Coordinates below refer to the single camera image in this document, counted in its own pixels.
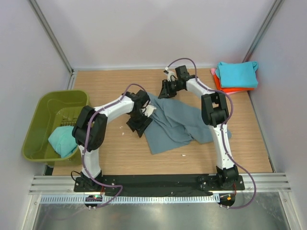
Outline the grey-blue t-shirt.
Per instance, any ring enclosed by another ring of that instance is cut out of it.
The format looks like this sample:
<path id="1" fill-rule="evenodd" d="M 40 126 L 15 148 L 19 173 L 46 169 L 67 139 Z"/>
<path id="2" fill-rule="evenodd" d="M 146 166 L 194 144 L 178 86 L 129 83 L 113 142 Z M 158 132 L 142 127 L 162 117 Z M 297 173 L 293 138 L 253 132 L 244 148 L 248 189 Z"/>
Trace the grey-blue t-shirt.
<path id="1" fill-rule="evenodd" d="M 188 145 L 192 141 L 200 144 L 214 142 L 221 137 L 221 129 L 206 125 L 201 110 L 175 99 L 159 99 L 149 93 L 150 105 L 156 109 L 150 116 L 152 122 L 144 134 L 151 154 Z"/>

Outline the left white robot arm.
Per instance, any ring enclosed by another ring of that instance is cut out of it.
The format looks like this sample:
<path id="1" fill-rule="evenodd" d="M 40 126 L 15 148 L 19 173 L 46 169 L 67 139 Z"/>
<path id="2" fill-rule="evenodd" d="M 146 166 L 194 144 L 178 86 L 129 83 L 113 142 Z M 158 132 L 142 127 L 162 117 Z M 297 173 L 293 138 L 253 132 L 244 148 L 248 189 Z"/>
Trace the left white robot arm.
<path id="1" fill-rule="evenodd" d="M 81 152 L 82 171 L 80 178 L 92 192 L 102 185 L 102 170 L 99 165 L 99 148 L 103 144 L 107 125 L 122 115 L 129 115 L 127 126 L 142 137 L 146 128 L 153 121 L 151 115 L 156 107 L 151 104 L 148 93 L 124 92 L 117 99 L 98 107 L 86 105 L 72 130 Z"/>

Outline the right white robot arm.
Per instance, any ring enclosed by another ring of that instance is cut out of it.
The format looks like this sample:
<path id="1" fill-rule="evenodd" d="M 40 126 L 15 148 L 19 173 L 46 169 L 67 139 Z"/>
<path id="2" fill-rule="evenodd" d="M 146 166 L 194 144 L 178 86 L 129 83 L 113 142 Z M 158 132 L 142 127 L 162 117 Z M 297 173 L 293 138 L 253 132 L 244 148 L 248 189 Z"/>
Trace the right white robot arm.
<path id="1" fill-rule="evenodd" d="M 162 81 L 159 99 L 175 97 L 180 90 L 192 92 L 201 99 L 201 117 L 209 127 L 217 154 L 216 184 L 220 189 L 231 189 L 239 173 L 232 158 L 227 130 L 231 115 L 226 102 L 228 95 L 211 89 L 196 75 L 190 75 L 186 66 L 179 66 L 174 72 L 166 67 L 164 74 L 167 79 Z"/>

